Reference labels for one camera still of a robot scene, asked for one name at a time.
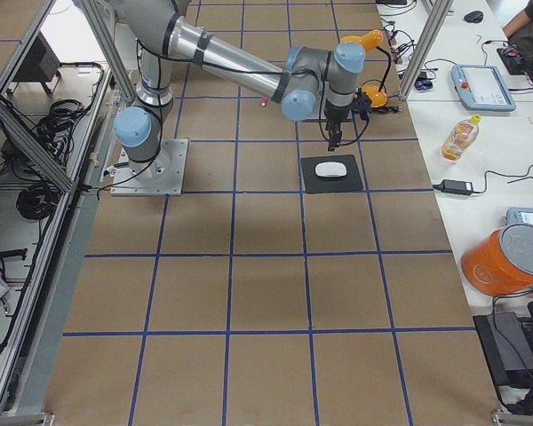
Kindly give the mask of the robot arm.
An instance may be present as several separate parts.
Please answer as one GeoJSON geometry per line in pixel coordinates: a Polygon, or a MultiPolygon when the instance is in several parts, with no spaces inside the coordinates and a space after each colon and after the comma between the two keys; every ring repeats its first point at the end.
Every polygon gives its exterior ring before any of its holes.
{"type": "Polygon", "coordinates": [[[340,145],[341,124],[350,114],[364,66],[362,45],[341,42],[332,51],[292,47],[284,67],[278,67],[188,23],[188,5],[187,1],[124,1],[117,9],[142,46],[136,99],[114,121],[134,180],[157,187],[167,184],[174,172],[171,154],[161,140],[173,101],[172,62],[190,63],[267,97],[294,122],[303,122],[322,107],[330,147],[340,145]]]}

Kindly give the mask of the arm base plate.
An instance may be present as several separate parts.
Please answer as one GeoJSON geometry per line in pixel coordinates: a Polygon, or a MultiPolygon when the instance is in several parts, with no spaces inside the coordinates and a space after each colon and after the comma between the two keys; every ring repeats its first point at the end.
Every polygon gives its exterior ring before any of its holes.
{"type": "Polygon", "coordinates": [[[111,173],[114,196],[180,196],[183,189],[189,140],[165,139],[160,153],[145,170],[146,164],[131,162],[125,149],[119,160],[126,165],[111,173]]]}

